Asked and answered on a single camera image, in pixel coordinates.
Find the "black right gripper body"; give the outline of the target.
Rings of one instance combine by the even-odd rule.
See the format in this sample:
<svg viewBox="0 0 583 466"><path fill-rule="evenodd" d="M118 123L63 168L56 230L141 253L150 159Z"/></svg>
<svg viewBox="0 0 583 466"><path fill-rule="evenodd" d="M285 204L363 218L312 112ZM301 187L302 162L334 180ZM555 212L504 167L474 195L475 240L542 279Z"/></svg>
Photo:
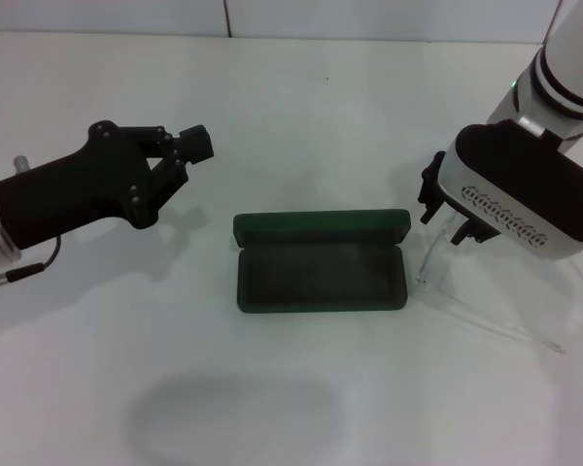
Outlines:
<svg viewBox="0 0 583 466"><path fill-rule="evenodd" d="M437 152L431 162L432 179L436 187L445 186L448 179L448 157L446 154L445 150Z"/></svg>

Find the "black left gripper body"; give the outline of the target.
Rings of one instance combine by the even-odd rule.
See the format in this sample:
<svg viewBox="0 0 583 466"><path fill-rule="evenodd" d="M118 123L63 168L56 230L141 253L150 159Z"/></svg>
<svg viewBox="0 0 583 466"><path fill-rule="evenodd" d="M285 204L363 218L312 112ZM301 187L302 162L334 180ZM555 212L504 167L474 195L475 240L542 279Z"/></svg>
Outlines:
<svg viewBox="0 0 583 466"><path fill-rule="evenodd" d="M156 127L99 121L78 151L1 181L0 222L15 246L26 250L107 217L136 229L155 224L147 159L157 154L157 136Z"/></svg>

